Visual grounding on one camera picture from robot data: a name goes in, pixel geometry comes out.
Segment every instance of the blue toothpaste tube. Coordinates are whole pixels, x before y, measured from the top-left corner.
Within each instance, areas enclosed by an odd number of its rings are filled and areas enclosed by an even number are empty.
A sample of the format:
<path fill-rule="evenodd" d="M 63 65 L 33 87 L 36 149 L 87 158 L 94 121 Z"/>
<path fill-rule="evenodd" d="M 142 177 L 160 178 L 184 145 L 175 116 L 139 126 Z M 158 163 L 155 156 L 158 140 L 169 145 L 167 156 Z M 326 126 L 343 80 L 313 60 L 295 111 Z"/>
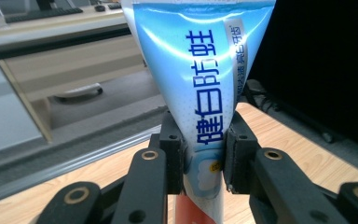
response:
<path fill-rule="evenodd" d="M 227 128 L 275 1 L 121 1 L 186 141 L 176 223 L 222 223 Z"/>

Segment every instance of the blue and white tube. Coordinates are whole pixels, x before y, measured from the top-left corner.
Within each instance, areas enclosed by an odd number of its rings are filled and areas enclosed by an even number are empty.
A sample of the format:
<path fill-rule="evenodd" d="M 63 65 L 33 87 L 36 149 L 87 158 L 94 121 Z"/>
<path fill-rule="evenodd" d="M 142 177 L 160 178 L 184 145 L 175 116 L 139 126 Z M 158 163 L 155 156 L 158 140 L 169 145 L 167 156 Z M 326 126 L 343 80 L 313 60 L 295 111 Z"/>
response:
<path fill-rule="evenodd" d="M 186 140 L 185 201 L 206 216 L 189 211 L 177 223 L 222 223 L 225 136 L 274 5 L 275 0 L 122 1 Z"/>

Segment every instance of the wooden tabletop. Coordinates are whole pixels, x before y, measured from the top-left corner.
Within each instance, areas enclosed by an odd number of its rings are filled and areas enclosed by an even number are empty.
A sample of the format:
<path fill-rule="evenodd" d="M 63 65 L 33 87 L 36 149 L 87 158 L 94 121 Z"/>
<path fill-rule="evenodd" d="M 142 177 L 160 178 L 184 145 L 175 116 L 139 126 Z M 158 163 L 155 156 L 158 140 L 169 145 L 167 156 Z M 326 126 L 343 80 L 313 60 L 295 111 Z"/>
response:
<path fill-rule="evenodd" d="M 337 192 L 343 182 L 358 181 L 358 169 L 337 158 L 310 140 L 248 104 L 237 110 L 249 124 L 261 147 L 275 147 L 288 153 L 316 184 Z M 133 154 L 147 147 L 144 142 L 96 161 L 69 174 L 51 179 L 0 201 L 0 223 L 30 223 L 61 188 L 91 181 L 101 188 L 128 172 Z M 246 195 L 225 195 L 225 223 L 254 223 Z M 169 196 L 169 223 L 172 223 L 173 196 Z"/>

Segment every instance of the floor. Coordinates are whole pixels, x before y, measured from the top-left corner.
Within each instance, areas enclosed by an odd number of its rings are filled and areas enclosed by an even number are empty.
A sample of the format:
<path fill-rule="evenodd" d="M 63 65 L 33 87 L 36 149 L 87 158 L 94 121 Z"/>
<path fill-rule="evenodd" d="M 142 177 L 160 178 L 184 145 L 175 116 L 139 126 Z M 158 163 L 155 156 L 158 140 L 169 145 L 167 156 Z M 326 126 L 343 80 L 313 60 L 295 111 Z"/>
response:
<path fill-rule="evenodd" d="M 249 83 L 250 88 L 259 88 L 257 82 Z M 7 159 L 0 165 L 0 199 L 108 156 L 159 131 L 167 106 L 148 72 L 118 77 L 101 85 L 101 95 L 91 93 L 65 102 L 49 98 L 54 143 L 18 148 L 16 160 Z M 264 95 L 255 96 L 255 101 L 273 118 L 358 167 L 358 144 L 351 139 L 327 143 L 301 120 L 275 110 L 274 102 Z"/>

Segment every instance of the computer mouse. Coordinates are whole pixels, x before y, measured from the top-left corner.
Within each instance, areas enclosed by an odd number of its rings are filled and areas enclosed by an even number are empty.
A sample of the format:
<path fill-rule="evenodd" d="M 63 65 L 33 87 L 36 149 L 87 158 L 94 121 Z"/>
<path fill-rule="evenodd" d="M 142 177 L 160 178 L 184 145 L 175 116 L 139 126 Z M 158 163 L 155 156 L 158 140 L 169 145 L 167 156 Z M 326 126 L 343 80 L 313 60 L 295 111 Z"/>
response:
<path fill-rule="evenodd" d="M 102 11 L 105 11 L 105 6 L 103 5 L 98 5 L 98 6 L 95 6 L 95 11 L 98 11 L 98 12 L 102 12 Z"/>

